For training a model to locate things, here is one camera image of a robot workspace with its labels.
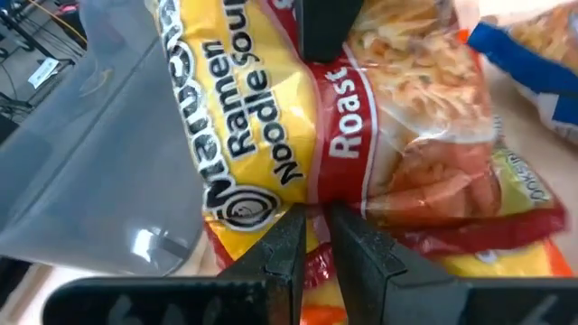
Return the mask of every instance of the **food packaging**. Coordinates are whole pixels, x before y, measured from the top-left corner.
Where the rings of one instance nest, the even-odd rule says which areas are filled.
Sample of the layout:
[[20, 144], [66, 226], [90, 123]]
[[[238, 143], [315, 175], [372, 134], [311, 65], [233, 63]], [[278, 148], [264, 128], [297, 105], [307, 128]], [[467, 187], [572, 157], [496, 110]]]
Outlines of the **food packaging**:
[[[535, 230], [503, 231], [475, 252], [564, 227], [554, 195], [498, 147], [478, 56], [463, 44], [451, 2], [366, 1], [328, 64], [300, 59], [291, 2], [163, 0], [154, 12], [221, 268], [297, 202], [310, 206], [309, 290], [335, 272], [316, 204], [347, 201], [387, 230], [488, 234], [502, 218]], [[539, 218], [525, 218], [534, 211]], [[454, 244], [444, 253], [473, 249]]]
[[466, 277], [569, 277], [572, 269], [550, 239], [516, 249], [493, 249], [438, 260], [451, 274]]
[[578, 2], [505, 26], [480, 23], [469, 45], [516, 81], [544, 125], [578, 144]]

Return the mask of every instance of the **ramen noodle soup package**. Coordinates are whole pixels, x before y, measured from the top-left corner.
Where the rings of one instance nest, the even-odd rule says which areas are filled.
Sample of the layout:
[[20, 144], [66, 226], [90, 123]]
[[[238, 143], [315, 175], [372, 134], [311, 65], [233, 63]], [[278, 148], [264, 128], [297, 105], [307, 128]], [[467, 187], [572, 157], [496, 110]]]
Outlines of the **ramen noodle soup package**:
[[549, 239], [516, 249], [448, 256], [439, 262], [451, 274], [468, 277], [573, 276], [572, 269]]
[[503, 27], [480, 23], [469, 45], [511, 75], [546, 126], [578, 144], [577, 1]]
[[326, 65], [299, 58], [291, 3], [158, 5], [206, 216], [254, 231], [346, 200], [401, 224], [495, 217], [489, 95], [451, 3], [368, 0]]

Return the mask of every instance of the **black cable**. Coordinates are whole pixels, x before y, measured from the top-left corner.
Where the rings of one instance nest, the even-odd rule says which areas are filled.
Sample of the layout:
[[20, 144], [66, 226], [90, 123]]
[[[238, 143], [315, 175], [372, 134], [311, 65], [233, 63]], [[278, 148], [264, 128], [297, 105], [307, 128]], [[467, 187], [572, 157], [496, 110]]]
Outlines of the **black cable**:
[[[2, 58], [2, 59], [0, 60], [0, 64], [2, 64], [3, 62], [5, 62], [6, 60], [8, 60], [8, 58], [9, 58], [10, 56], [12, 56], [14, 53], [16, 53], [19, 49], [22, 49], [23, 46], [22, 46], [21, 42], [25, 42], [25, 40], [23, 41], [22, 36], [21, 36], [21, 35], [16, 35], [16, 34], [14, 34], [14, 33], [13, 33], [13, 30], [8, 29], [8, 32], [11, 33], [11, 34], [10, 34], [9, 36], [6, 35], [5, 38], [11, 38], [11, 40], [16, 43], [16, 48], [15, 48], [15, 50], [13, 50], [13, 51], [11, 51], [11, 52], [8, 52], [8, 55], [7, 55], [5, 58]], [[53, 47], [54, 49], [62, 52], [63, 54], [69, 55], [69, 56], [71, 56], [71, 57], [73, 57], [73, 58], [75, 57], [75, 54], [74, 54], [73, 52], [66, 52], [66, 51], [64, 51], [61, 47], [56, 46], [54, 43], [51, 43], [51, 42], [48, 41], [48, 40], [45, 40], [45, 41], [46, 41], [47, 43], [49, 43], [50, 45], [52, 45], [52, 47]]]
[[34, 37], [35, 37], [36, 39], [38, 39], [38, 40], [44, 41], [44, 42], [46, 43], [46, 45], [50, 45], [54, 50], [56, 50], [56, 51], [58, 51], [58, 52], [60, 52], [60, 53], [62, 53], [62, 54], [68, 55], [68, 56], [70, 56], [71, 58], [78, 58], [78, 57], [79, 57], [77, 53], [74, 53], [74, 52], [72, 52], [70, 49], [67, 49], [67, 48], [65, 48], [65, 47], [61, 47], [61, 46], [58, 45], [56, 42], [53, 42], [53, 41], [47, 39], [47, 38], [44, 37], [43, 35], [35, 34]]
[[34, 20], [28, 18], [28, 17], [24, 17], [24, 20], [27, 21], [27, 23], [35, 26], [36, 28], [42, 30], [43, 32], [49, 34], [52, 38], [58, 40], [59, 42], [61, 42], [62, 44], [64, 44], [64, 46], [66, 46], [67, 48], [69, 48], [73, 53], [75, 53], [78, 56], [82, 56], [82, 53], [78, 52], [77, 49], [74, 49], [72, 46], [70, 46], [70, 42], [65, 42], [61, 37], [57, 36], [56, 34], [54, 34], [53, 32], [49, 31], [46, 27], [40, 25], [39, 23], [35, 22]]
[[2, 67], [2, 70], [4, 70], [6, 76], [8, 77], [8, 81], [10, 82], [10, 86], [12, 86], [12, 91], [14, 92], [14, 99], [18, 99], [18, 94], [16, 93], [16, 86], [14, 85], [14, 81], [12, 80], [10, 72], [8, 72], [4, 64], [0, 64], [0, 67]]

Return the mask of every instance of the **red label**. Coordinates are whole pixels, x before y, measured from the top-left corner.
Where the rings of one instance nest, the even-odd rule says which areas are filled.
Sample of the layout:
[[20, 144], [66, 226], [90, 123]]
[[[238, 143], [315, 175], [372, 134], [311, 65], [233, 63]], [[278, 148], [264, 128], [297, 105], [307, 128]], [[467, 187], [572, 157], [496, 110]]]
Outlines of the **red label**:
[[325, 243], [309, 252], [305, 258], [303, 288], [315, 288], [335, 275], [331, 244]]
[[[266, 1], [288, 41], [297, 49], [293, 7], [287, 0]], [[311, 190], [317, 191], [320, 202], [362, 202], [366, 197], [377, 118], [368, 80], [348, 51], [345, 48], [330, 64], [305, 63], [317, 84], [320, 105], [315, 149], [319, 161], [313, 162], [320, 168], [310, 173], [310, 177], [317, 177], [316, 189]]]

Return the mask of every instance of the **blue package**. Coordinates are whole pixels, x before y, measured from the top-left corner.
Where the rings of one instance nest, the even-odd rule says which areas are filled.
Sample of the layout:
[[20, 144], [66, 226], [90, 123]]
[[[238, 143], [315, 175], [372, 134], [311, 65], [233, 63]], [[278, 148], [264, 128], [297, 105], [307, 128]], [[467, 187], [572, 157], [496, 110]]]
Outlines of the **blue package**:
[[[577, 17], [568, 19], [573, 26]], [[578, 144], [578, 76], [564, 65], [546, 59], [516, 42], [507, 31], [479, 23], [468, 44], [507, 72], [523, 95], [540, 110], [542, 121]]]

